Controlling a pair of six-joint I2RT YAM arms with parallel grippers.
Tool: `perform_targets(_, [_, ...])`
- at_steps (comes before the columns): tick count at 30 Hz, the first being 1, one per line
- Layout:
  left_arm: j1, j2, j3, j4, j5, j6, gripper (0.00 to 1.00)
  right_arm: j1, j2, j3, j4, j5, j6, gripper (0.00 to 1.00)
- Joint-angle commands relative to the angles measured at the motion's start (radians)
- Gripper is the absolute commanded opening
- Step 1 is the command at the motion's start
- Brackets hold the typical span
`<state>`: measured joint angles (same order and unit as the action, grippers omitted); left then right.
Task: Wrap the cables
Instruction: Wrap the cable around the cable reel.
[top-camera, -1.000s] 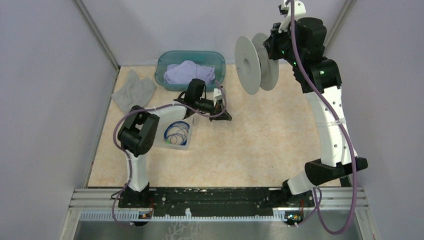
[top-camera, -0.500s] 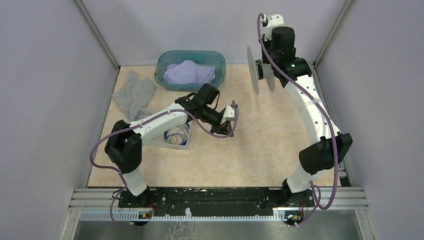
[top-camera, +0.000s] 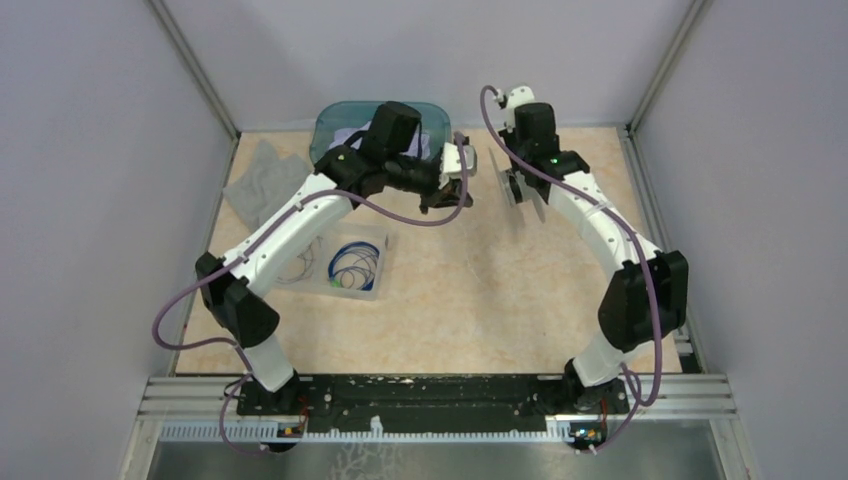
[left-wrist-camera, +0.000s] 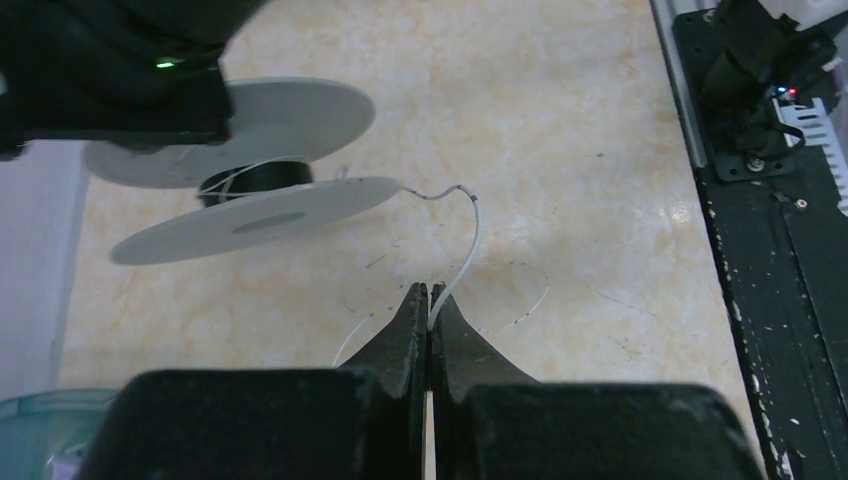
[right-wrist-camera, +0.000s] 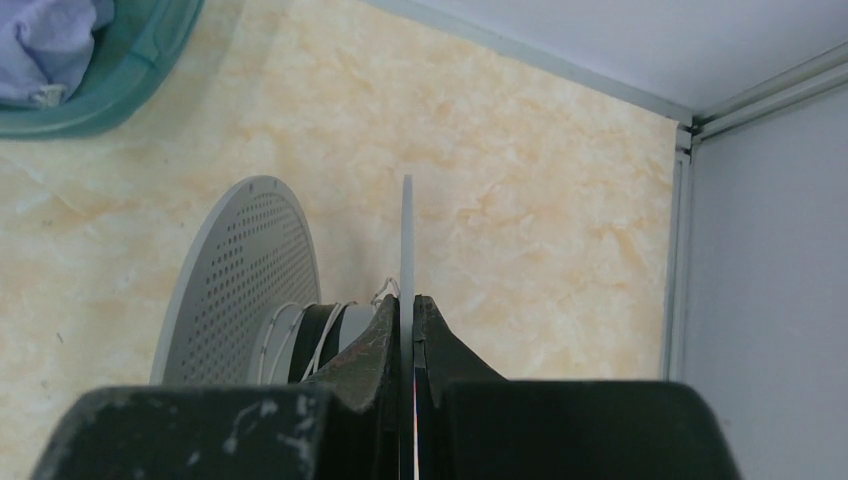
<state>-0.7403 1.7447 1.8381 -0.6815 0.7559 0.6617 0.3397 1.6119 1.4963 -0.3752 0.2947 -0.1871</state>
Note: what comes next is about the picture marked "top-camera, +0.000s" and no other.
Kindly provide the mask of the white perforated cable spool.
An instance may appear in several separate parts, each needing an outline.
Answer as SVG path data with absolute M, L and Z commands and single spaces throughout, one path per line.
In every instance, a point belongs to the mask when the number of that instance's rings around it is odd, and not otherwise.
M 489 148 L 488 152 L 505 205 L 506 222 L 512 231 L 518 232 L 526 225 L 521 211 L 521 205 L 525 203 L 533 205 L 538 221 L 544 224 L 546 221 L 544 204 L 538 192 L 526 183 L 526 178 L 520 170 L 500 169 L 493 149 Z

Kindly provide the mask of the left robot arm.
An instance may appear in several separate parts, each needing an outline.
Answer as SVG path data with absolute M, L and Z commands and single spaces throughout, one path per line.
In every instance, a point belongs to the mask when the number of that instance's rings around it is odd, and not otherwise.
M 388 101 L 379 105 L 366 129 L 329 148 L 290 200 L 249 237 L 223 256 L 203 254 L 195 264 L 203 305 L 233 337 L 260 399 L 277 414 L 300 399 L 296 370 L 275 337 L 280 316 L 266 301 L 282 268 L 328 227 L 360 206 L 408 225 L 402 217 L 369 201 L 386 188 L 416 194 L 428 213 L 448 208 L 442 224 L 472 205 L 469 180 L 476 152 L 460 132 L 431 159 L 411 146 L 423 145 L 421 113 Z

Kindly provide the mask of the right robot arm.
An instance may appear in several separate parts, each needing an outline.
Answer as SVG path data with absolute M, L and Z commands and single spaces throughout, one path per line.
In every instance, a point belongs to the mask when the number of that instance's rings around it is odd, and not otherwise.
M 512 153 L 509 169 L 499 174 L 508 202 L 531 202 L 539 215 L 550 207 L 570 221 L 609 279 L 598 309 L 600 331 L 566 365 L 564 401 L 588 412 L 622 364 L 684 325 L 688 262 L 639 234 L 602 192 L 588 163 L 561 149 L 550 104 L 498 105 L 506 114 L 498 135 Z

